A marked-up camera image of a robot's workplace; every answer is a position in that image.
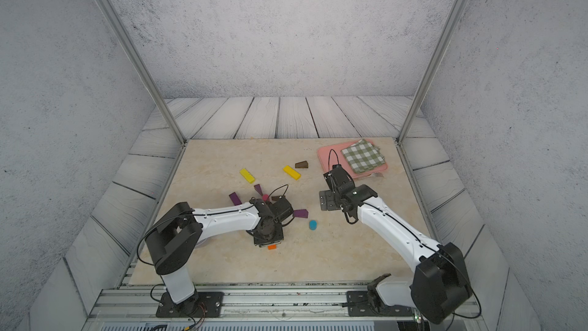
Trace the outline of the purple triangular block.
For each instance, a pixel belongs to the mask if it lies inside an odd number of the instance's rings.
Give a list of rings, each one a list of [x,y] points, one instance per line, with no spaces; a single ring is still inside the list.
[[[260,196],[263,196],[263,190],[262,190],[262,188],[261,188],[261,185],[260,185],[260,184],[257,184],[257,185],[255,185],[255,186],[254,186],[254,189],[255,189],[255,191],[256,191],[256,192],[257,192],[257,193],[258,193]]]
[[[309,217],[309,212],[306,209],[299,209],[295,210],[292,215],[295,218],[307,219]]]

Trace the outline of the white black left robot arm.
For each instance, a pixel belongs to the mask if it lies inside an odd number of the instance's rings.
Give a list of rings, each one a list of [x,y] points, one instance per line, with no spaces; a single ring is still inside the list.
[[[187,263],[200,242],[244,231],[257,247],[277,245],[283,240],[283,227],[293,213],[285,196],[276,202],[251,199],[248,203],[217,209],[191,208],[188,202],[179,202],[145,233],[143,240],[152,266],[166,287],[166,295],[174,305],[181,305],[198,299]]]

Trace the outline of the teal cylinder block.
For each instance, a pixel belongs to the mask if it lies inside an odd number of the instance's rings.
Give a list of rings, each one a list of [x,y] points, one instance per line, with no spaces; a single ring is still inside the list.
[[[318,227],[318,224],[315,220],[311,220],[309,222],[309,229],[310,230],[315,231],[317,229],[317,227]]]

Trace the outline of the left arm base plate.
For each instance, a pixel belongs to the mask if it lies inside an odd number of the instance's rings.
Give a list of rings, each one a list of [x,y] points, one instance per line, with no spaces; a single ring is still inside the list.
[[[221,316],[223,292],[196,292],[187,300],[176,304],[166,291],[159,300],[157,318],[211,319]]]

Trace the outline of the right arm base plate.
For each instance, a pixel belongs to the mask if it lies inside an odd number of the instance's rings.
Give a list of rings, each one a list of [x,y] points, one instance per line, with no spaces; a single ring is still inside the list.
[[[341,305],[349,317],[412,317],[413,311],[406,306],[387,306],[377,294],[370,291],[348,291],[346,302]]]

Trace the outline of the purple rectangular block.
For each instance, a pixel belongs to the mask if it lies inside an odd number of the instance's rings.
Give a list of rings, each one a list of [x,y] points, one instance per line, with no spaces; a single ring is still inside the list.
[[[229,194],[230,200],[233,203],[233,205],[235,206],[239,206],[242,204],[242,201],[240,200],[239,196],[237,195],[237,193],[233,192],[231,194]]]

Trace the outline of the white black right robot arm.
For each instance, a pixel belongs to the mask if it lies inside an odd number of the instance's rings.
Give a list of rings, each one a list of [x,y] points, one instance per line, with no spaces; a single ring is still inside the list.
[[[410,284],[384,274],[367,286],[367,304],[373,313],[405,306],[417,309],[431,323],[441,324],[475,295],[465,258],[456,245],[442,245],[416,230],[371,187],[355,185],[341,165],[334,165],[324,179],[346,221],[350,225],[361,222],[379,234],[413,272]]]

